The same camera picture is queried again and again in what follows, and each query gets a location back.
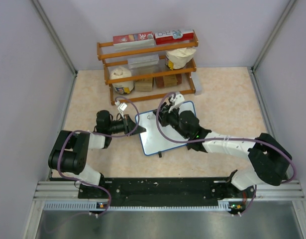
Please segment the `blue framed whiteboard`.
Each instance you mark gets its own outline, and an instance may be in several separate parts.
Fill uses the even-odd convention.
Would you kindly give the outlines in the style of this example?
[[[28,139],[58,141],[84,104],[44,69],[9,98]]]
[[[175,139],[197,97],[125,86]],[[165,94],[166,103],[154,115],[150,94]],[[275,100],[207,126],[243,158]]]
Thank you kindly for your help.
[[[171,126],[161,127],[161,131],[170,139],[176,141],[183,141],[185,143],[175,143],[167,140],[159,132],[156,125],[156,117],[153,111],[147,111],[140,113],[135,117],[135,122],[139,120],[139,125],[146,128],[146,131],[139,134],[143,153],[146,156],[158,154],[159,152],[168,151],[178,147],[186,145],[187,139],[184,139],[178,132],[176,132]]]

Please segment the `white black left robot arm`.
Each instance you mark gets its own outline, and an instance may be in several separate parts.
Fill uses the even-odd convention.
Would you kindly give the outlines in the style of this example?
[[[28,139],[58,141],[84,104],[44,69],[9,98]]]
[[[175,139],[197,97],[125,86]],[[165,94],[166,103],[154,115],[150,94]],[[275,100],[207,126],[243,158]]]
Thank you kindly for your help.
[[[54,170],[60,169],[66,177],[90,183],[90,193],[102,197],[106,193],[104,176],[87,165],[88,151],[108,148],[114,134],[136,135],[144,132],[146,128],[136,125],[129,115],[118,114],[113,119],[109,111],[99,111],[93,132],[60,131],[49,155],[48,166]]]

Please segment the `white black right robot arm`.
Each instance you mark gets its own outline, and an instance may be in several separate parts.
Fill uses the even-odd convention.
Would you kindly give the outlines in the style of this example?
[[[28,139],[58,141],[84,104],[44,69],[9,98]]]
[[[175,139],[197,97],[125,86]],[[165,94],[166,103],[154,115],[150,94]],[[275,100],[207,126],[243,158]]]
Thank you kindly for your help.
[[[232,197],[254,185],[279,186],[291,164],[292,156],[270,134],[261,133],[255,138],[219,134],[201,127],[193,112],[180,111],[167,103],[153,113],[157,127],[170,126],[187,140],[188,149],[222,153],[249,161],[248,167],[234,170],[226,180],[226,192]]]

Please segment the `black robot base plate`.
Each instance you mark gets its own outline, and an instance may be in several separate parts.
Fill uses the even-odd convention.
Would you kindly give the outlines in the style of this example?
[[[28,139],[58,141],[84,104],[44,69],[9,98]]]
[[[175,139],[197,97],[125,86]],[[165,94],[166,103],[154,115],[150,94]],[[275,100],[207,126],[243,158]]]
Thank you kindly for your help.
[[[80,199],[107,199],[111,206],[216,206],[219,200],[244,202],[254,194],[252,186],[238,190],[224,177],[106,178],[101,189],[81,185]]]

